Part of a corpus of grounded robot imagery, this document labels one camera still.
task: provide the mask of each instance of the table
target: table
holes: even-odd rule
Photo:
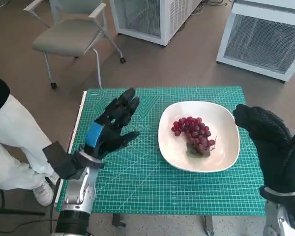
[[[91,89],[84,92],[69,152],[84,144],[89,126],[106,105],[125,89]],[[217,173],[190,173],[169,165],[157,140],[163,111],[181,101],[200,100],[233,111],[245,103],[241,87],[138,88],[140,98],[124,132],[140,130],[127,148],[108,155],[97,178],[93,212],[133,214],[264,215],[259,195],[263,176],[255,147],[239,128],[240,154],[229,169]],[[66,182],[58,192],[58,211]]]

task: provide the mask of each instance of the robotic arm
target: robotic arm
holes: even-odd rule
[[[134,140],[140,132],[121,135],[139,105],[130,88],[115,98],[90,126],[86,142],[73,155],[66,153],[58,142],[43,151],[48,161],[62,179],[68,180],[62,209],[53,236],[88,236],[89,217],[96,197],[95,183],[100,169],[104,168],[103,158],[112,151],[121,149]]]
[[[257,148],[264,176],[259,192],[267,200],[264,236],[295,236],[295,135],[261,107],[238,105],[234,117]]]

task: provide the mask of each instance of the white pants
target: white pants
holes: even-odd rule
[[[34,189],[53,173],[42,151],[50,140],[12,95],[0,109],[0,143],[20,148],[31,166],[20,163],[0,144],[0,189]]]

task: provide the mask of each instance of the shoe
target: shoe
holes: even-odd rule
[[[53,183],[53,185],[56,185],[57,180],[59,179],[59,175],[56,172],[53,172],[53,174],[51,176],[48,176],[47,178],[50,179],[51,183]]]
[[[43,182],[38,188],[33,189],[33,193],[38,203],[44,207],[50,205],[53,201],[54,192],[47,181]]]

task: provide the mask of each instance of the black glove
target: black glove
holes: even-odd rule
[[[43,149],[60,178],[79,178],[87,166],[103,168],[101,159],[109,152],[127,146],[140,134],[139,131],[132,131],[121,135],[122,128],[131,121],[139,105],[139,99],[134,94],[135,90],[130,88],[105,108],[105,112],[90,126],[85,145],[79,151],[68,154],[58,142]]]
[[[84,151],[96,159],[103,159],[107,153],[126,147],[139,136],[139,131],[121,135],[122,128],[131,121],[139,105],[134,97],[134,88],[128,89],[119,98],[115,98],[90,127],[86,136]]]
[[[295,135],[291,137],[283,121],[261,107],[237,105],[234,117],[257,148],[265,186],[281,193],[295,192]]]

